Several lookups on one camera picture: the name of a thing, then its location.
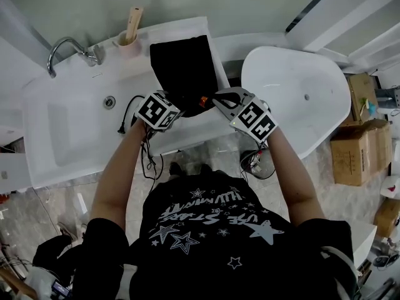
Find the black mesh trash bin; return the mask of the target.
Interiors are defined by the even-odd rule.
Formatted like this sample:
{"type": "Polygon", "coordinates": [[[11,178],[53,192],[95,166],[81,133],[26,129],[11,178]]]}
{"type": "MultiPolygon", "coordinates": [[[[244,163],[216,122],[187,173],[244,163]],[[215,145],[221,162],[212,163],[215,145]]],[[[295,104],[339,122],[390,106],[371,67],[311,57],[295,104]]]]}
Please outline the black mesh trash bin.
{"type": "Polygon", "coordinates": [[[241,169],[257,179],[265,180],[275,173],[273,159],[268,148],[244,151],[240,155],[241,169]]]}

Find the open cardboard box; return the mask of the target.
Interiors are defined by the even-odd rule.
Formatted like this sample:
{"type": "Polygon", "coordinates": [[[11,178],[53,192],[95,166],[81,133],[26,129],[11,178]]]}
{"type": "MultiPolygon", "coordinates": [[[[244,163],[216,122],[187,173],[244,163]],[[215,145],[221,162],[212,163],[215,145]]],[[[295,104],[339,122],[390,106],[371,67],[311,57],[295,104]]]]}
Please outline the open cardboard box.
{"type": "Polygon", "coordinates": [[[351,110],[341,126],[358,126],[370,120],[378,108],[376,81],[368,73],[347,77],[351,95],[351,110]]]}

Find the white sink basin top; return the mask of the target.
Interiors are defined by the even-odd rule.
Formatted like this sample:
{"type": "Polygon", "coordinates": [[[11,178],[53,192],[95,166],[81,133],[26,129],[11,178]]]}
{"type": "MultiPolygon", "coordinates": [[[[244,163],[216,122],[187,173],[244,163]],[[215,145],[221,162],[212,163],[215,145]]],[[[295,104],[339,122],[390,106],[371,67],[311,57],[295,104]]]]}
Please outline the white sink basin top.
{"type": "MultiPolygon", "coordinates": [[[[40,188],[102,171],[122,140],[119,128],[129,128],[140,102],[163,90],[151,66],[151,44],[206,35],[218,89],[229,87],[208,20],[195,17],[139,30],[139,56],[126,59],[112,39],[99,44],[105,58],[88,66],[78,55],[55,65],[55,77],[42,74],[25,88],[22,119],[26,159],[32,186],[40,188]],[[105,109],[103,100],[116,104],[105,109]]],[[[194,117],[183,112],[164,132],[150,140],[153,156],[188,148],[231,133],[226,118],[212,108],[194,117]]]]}

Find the plastic bottle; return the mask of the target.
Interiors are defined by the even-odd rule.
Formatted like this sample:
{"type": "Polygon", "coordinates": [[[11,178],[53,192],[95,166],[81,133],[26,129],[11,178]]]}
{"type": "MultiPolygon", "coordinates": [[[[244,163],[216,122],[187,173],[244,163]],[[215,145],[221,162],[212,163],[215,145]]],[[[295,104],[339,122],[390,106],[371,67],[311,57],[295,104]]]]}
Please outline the plastic bottle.
{"type": "Polygon", "coordinates": [[[258,151],[257,153],[254,154],[250,163],[252,173],[258,173],[262,170],[262,167],[260,166],[262,155],[263,155],[262,151],[258,151]]]}

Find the white bathtub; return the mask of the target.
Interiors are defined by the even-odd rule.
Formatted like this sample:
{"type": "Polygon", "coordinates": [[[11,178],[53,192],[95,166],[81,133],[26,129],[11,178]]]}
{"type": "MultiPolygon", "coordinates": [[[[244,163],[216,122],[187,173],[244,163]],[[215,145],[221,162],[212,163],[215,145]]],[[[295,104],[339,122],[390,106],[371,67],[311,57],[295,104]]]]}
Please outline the white bathtub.
{"type": "Polygon", "coordinates": [[[267,102],[300,159],[311,154],[348,116],[345,75],[327,57],[261,46],[244,59],[241,86],[267,102]]]}

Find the person's right forearm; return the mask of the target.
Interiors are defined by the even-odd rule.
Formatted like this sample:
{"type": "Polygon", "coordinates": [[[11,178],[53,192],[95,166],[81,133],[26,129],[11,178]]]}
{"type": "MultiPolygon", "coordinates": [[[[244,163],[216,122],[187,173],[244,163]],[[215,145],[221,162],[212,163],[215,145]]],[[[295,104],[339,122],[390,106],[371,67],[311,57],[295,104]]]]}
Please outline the person's right forearm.
{"type": "Polygon", "coordinates": [[[279,127],[267,137],[267,145],[291,223],[324,219],[312,179],[279,127]]]}

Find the black star print T-shirt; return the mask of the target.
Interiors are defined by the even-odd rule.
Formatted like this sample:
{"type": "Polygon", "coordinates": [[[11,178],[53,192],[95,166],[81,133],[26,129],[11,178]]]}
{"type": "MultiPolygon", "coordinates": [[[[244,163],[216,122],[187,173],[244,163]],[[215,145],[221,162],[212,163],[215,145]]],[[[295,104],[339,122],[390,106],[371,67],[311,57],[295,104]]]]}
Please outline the black star print T-shirt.
{"type": "Polygon", "coordinates": [[[351,228],[311,219],[294,226],[247,186],[157,186],[139,238],[107,219],[87,225],[74,300],[115,300],[124,265],[132,300],[343,300],[356,292],[351,228]]]}

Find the person's left forearm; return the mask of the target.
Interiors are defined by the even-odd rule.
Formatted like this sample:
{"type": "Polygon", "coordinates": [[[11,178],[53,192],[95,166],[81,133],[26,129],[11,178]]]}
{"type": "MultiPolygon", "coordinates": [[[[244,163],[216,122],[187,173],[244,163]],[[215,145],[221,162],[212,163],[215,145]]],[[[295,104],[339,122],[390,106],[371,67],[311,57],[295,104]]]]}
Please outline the person's left forearm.
{"type": "Polygon", "coordinates": [[[102,172],[92,202],[91,219],[108,219],[122,229],[126,228],[126,209],[145,135],[145,124],[137,119],[102,172]]]}

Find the person's dark trousers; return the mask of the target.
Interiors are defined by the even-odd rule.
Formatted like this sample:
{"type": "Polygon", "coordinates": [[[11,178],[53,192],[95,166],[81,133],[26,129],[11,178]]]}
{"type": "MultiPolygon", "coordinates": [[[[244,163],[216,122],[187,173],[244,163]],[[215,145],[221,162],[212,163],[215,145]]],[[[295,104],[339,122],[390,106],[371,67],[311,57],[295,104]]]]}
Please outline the person's dark trousers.
{"type": "Polygon", "coordinates": [[[245,179],[240,177],[232,177],[222,170],[206,171],[195,175],[173,175],[167,180],[162,181],[158,186],[173,185],[173,183],[189,183],[190,185],[205,184],[215,186],[247,186],[248,183],[245,179]]]}

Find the white furniture panel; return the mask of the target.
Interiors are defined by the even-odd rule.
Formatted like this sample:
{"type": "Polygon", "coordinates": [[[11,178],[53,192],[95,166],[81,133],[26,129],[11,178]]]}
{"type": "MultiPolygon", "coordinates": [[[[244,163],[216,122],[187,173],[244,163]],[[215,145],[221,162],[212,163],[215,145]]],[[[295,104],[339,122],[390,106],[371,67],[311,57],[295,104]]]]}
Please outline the white furniture panel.
{"type": "Polygon", "coordinates": [[[350,227],[354,265],[358,269],[369,254],[377,226],[361,221],[352,221],[350,227]]]}

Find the small cardboard box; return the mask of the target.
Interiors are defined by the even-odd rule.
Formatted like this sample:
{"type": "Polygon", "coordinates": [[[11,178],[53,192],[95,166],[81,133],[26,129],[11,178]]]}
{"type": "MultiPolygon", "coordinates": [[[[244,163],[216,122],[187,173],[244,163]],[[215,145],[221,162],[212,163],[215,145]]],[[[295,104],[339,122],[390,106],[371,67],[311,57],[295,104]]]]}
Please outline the small cardboard box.
{"type": "Polygon", "coordinates": [[[386,198],[377,210],[373,224],[377,227],[376,234],[389,238],[400,215],[400,200],[386,198]]]}

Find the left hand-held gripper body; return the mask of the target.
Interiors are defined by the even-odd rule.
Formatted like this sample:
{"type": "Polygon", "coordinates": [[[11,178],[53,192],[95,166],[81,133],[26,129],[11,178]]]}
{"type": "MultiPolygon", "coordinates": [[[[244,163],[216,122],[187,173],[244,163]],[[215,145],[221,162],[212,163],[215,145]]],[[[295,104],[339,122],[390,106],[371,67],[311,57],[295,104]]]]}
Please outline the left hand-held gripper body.
{"type": "Polygon", "coordinates": [[[181,115],[181,111],[167,98],[163,90],[150,92],[134,112],[136,118],[142,119],[155,131],[164,132],[181,115]]]}

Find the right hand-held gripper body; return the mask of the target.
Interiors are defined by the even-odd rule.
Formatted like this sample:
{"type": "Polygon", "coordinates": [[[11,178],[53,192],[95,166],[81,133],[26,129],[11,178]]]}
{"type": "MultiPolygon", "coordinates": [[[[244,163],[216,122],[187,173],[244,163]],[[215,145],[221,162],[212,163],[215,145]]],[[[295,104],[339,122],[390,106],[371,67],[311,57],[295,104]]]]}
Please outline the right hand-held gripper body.
{"type": "Polygon", "coordinates": [[[269,109],[254,94],[248,91],[239,92],[239,103],[229,109],[229,125],[255,140],[265,144],[267,138],[278,127],[269,109]]]}

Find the small blue screen device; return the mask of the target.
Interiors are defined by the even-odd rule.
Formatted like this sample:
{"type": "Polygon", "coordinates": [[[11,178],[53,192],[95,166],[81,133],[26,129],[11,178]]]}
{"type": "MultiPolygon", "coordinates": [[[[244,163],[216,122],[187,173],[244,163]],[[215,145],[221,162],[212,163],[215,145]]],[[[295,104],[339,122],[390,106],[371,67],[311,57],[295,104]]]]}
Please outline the small blue screen device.
{"type": "Polygon", "coordinates": [[[69,299],[72,293],[68,287],[62,286],[57,280],[55,280],[51,286],[51,299],[69,299]]]}

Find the grey metal device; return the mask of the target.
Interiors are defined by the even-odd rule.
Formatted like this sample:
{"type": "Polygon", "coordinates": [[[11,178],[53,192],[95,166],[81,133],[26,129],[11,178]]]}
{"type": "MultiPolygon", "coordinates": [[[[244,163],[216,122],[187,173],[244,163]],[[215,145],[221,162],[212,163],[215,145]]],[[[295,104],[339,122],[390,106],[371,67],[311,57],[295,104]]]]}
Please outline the grey metal device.
{"type": "Polygon", "coordinates": [[[374,90],[379,108],[400,109],[400,86],[374,90]]]}

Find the large closed cardboard box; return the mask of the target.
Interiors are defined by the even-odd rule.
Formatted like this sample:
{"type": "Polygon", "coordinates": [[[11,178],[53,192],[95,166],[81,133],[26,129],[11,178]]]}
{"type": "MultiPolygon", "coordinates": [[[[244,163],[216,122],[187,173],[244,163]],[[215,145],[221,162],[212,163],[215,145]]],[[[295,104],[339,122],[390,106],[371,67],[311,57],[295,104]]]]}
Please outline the large closed cardboard box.
{"type": "Polygon", "coordinates": [[[362,186],[392,161],[391,127],[382,119],[341,127],[330,145],[336,184],[362,186]]]}

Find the black cloth bag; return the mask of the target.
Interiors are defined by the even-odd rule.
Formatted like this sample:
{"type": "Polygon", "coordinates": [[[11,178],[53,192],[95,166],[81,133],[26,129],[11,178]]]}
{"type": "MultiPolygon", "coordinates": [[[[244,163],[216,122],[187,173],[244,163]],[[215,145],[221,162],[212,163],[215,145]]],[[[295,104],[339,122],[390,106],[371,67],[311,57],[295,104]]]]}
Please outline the black cloth bag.
{"type": "Polygon", "coordinates": [[[202,105],[218,91],[218,81],[206,35],[149,47],[152,69],[167,99],[191,118],[214,105],[202,105]]]}

